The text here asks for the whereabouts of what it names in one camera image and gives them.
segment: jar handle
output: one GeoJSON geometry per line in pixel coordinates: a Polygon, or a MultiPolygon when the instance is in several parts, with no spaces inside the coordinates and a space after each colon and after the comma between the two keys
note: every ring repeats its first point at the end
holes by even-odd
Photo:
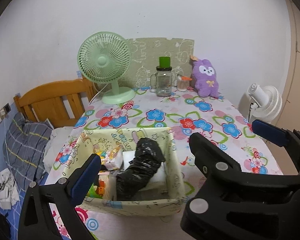
{"type": "Polygon", "coordinates": [[[150,76],[150,92],[155,93],[157,88],[157,73],[150,76]]]}

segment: electrical outlet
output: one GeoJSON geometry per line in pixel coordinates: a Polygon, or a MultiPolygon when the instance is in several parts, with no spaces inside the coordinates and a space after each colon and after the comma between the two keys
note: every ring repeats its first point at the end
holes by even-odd
{"type": "Polygon", "coordinates": [[[10,111],[11,111],[11,107],[9,103],[7,103],[3,108],[0,109],[1,120],[3,120],[10,111]]]}

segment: wooden headboard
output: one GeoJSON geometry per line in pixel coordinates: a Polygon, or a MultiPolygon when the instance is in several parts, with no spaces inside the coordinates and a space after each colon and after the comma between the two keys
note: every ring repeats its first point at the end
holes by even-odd
{"type": "Polygon", "coordinates": [[[82,92],[87,94],[90,101],[97,91],[92,82],[84,78],[44,84],[31,89],[22,97],[15,96],[13,99],[18,111],[22,112],[27,119],[36,122],[35,112],[39,121],[45,121],[48,118],[53,126],[58,128],[74,126],[84,113],[80,96],[82,92]],[[69,101],[74,114],[72,119],[69,117],[62,96],[66,96],[69,101]]]}

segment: fan base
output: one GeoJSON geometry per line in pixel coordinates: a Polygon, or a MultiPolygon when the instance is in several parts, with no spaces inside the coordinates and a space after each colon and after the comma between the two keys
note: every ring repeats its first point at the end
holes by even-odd
{"type": "Polygon", "coordinates": [[[109,90],[103,95],[102,102],[107,105],[122,104],[133,99],[135,95],[136,92],[131,88],[119,87],[119,94],[114,95],[112,90],[109,90]]]}

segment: floral tablecloth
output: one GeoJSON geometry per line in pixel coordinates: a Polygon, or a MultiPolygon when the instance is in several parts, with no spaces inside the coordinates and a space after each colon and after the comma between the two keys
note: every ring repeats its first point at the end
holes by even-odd
{"type": "MultiPolygon", "coordinates": [[[[199,132],[234,158],[242,171],[261,174],[282,174],[271,152],[261,138],[252,133],[251,125],[222,95],[200,98],[189,88],[175,91],[171,97],[159,98],[148,88],[136,89],[133,100],[120,105],[105,105],[97,98],[79,119],[48,176],[46,184],[63,177],[63,169],[78,136],[89,129],[120,129],[138,127],[136,141],[145,137],[142,128],[171,127],[177,147],[188,201],[205,182],[194,165],[189,149],[189,136],[199,132]]],[[[107,142],[98,142],[102,148],[107,142]]],[[[99,240],[128,239],[193,239],[180,228],[182,212],[168,217],[122,217],[76,208],[87,228],[99,240]]],[[[69,237],[54,204],[51,211],[59,231],[69,237]]]]}

